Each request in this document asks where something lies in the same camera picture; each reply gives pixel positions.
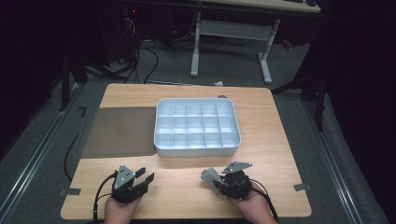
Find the gray carpet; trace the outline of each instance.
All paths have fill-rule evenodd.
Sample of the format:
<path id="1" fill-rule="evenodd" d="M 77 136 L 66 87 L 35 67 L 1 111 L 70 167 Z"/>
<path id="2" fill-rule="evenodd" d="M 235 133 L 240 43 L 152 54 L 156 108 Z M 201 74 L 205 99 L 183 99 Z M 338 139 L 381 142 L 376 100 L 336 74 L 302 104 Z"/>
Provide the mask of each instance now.
<path id="1" fill-rule="evenodd" d="M 174 82 L 194 85 L 214 85 L 222 81 L 224 86 L 265 87 L 274 89 L 293 79 L 302 58 L 309 46 L 287 50 L 274 45 L 270 52 L 268 63 L 273 77 L 273 84 L 263 83 L 262 73 L 255 51 L 260 49 L 261 43 L 252 43 L 244 47 L 228 44 L 217 49 L 203 49 L 198 77 L 190 77 L 191 48 L 174 45 L 172 48 L 157 44 L 152 50 L 159 57 L 158 66 L 149 77 L 149 83 Z M 203 44 L 205 48 L 214 48 L 216 44 Z M 146 74 L 154 67 L 155 56 L 141 50 L 140 62 L 137 69 L 140 83 Z M 64 173 L 64 158 L 66 152 L 78 134 L 84 117 L 81 107 L 96 108 L 99 106 L 106 86 L 119 82 L 102 76 L 90 76 L 89 82 L 78 90 L 82 92 L 70 105 L 59 130 L 53 136 L 49 149 L 36 170 L 33 179 L 22 194 L 8 223 L 86 223 L 86 220 L 68 221 L 60 217 L 64 197 L 59 193 L 67 189 L 70 181 Z M 131 76 L 129 83 L 134 83 Z M 52 121 L 59 115 L 61 106 L 60 85 L 53 90 L 52 97 L 31 118 L 21 138 L 0 163 L 0 202 L 7 199 L 14 184 L 22 174 L 24 167 L 39 147 Z M 280 223 L 350 223 L 345 207 L 340 200 L 337 188 L 334 186 L 331 172 L 322 152 L 322 145 L 318 139 L 316 127 L 306 112 L 304 103 L 300 102 L 298 91 L 275 96 L 285 132 L 296 160 L 302 180 L 312 187 L 307 192 L 312 207 L 312 215 L 304 218 L 281 218 Z M 327 99 L 324 117 L 324 136 L 337 161 L 346 183 L 351 189 L 354 202 L 361 214 L 361 222 L 357 223 L 388 223 L 382 210 L 375 201 L 374 195 L 367 187 L 364 177 L 347 144 L 342 137 L 336 119 L 331 110 L 331 103 Z M 67 157 L 67 172 L 73 176 L 78 159 L 71 152 Z M 137 221 L 136 223 L 151 223 L 155 221 Z M 220 223 L 219 220 L 167 220 L 169 223 Z"/>

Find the gray floor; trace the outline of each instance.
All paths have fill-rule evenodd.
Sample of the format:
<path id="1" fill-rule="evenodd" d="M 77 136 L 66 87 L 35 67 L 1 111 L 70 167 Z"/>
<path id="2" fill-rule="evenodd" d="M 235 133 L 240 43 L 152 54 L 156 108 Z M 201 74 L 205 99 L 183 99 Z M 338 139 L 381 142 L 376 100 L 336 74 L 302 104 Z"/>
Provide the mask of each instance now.
<path id="1" fill-rule="evenodd" d="M 256 55 L 262 43 L 249 43 L 243 47 L 223 44 L 219 48 L 216 44 L 204 43 L 203 47 L 200 74 L 192 78 L 189 75 L 192 46 L 174 45 L 169 48 L 157 43 L 151 50 L 159 57 L 158 66 L 148 83 L 214 85 L 222 81 L 224 86 L 274 89 L 293 79 L 309 49 L 309 45 L 290 50 L 274 45 L 268 58 L 273 84 L 268 86 L 263 82 Z M 151 52 L 141 50 L 137 69 L 140 82 L 155 63 L 155 56 Z M 52 97 L 31 118 L 18 142 L 0 163 L 0 202 L 4 202 L 0 211 L 1 223 L 87 222 L 63 220 L 60 216 L 64 202 L 60 192 L 70 185 L 64 173 L 64 158 L 84 120 L 81 107 L 98 107 L 106 86 L 114 82 L 119 81 L 90 76 L 85 86 L 76 87 L 73 91 L 74 101 L 66 110 L 67 113 L 58 111 L 61 106 L 61 87 L 55 87 Z M 129 83 L 134 83 L 133 76 Z M 306 193 L 313 212 L 310 217 L 282 217 L 280 223 L 388 223 L 349 152 L 330 101 L 326 99 L 324 132 L 319 133 L 312 122 L 312 103 L 301 102 L 298 93 L 288 91 L 274 97 L 302 180 L 312 187 Z M 73 156 L 75 148 L 71 148 L 72 152 L 66 161 L 71 176 L 78 164 L 78 158 Z M 195 223 L 209 222 L 195 220 Z"/>

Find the human hand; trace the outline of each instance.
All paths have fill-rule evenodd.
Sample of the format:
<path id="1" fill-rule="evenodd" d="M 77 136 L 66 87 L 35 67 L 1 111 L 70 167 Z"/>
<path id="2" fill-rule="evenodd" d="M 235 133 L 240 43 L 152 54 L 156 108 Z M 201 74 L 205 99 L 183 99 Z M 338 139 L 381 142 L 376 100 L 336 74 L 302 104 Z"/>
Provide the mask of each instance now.
<path id="1" fill-rule="evenodd" d="M 254 189 L 264 193 L 256 184 L 251 183 Z M 254 224 L 273 224 L 277 223 L 270 211 L 270 207 L 262 195 L 252 190 L 245 200 L 238 200 L 227 197 L 227 200 L 242 213 L 247 221 Z"/>
<path id="2" fill-rule="evenodd" d="M 105 205 L 105 223 L 129 224 L 132 220 L 134 210 L 136 209 L 140 200 L 142 200 L 142 197 L 139 197 L 133 202 L 127 204 L 119 203 L 112 197 L 109 197 Z"/>

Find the wooden table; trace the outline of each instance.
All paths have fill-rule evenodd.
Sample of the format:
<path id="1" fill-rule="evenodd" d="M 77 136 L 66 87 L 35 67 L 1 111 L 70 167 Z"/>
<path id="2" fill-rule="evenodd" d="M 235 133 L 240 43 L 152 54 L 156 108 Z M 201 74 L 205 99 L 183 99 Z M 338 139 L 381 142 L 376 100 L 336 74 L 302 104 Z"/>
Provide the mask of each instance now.
<path id="1" fill-rule="evenodd" d="M 265 88 L 110 84 L 101 107 L 155 106 L 167 97 L 218 97 L 234 103 L 242 143 L 233 156 L 201 158 L 146 157 L 81 159 L 61 215 L 65 219 L 91 219 L 93 200 L 100 184 L 125 164 L 132 170 L 147 167 L 155 173 L 148 193 L 137 207 L 135 218 L 235 218 L 241 214 L 224 196 L 214 193 L 201 173 L 214 167 L 218 173 L 231 161 L 252 162 L 245 173 L 267 188 L 280 217 L 307 217 L 311 207 L 301 184 L 288 139 L 271 92 Z M 108 181 L 102 194 L 111 191 Z M 98 216 L 104 217 L 106 198 L 99 201 Z"/>

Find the white plastic tray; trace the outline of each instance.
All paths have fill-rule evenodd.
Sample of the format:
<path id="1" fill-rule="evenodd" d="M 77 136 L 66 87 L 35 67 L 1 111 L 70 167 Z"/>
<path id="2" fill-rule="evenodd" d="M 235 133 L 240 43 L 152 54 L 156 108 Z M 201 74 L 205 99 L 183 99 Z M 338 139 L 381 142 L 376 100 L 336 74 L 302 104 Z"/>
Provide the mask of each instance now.
<path id="1" fill-rule="evenodd" d="M 240 143 L 229 99 L 165 98 L 157 104 L 154 145 L 160 156 L 231 156 Z"/>

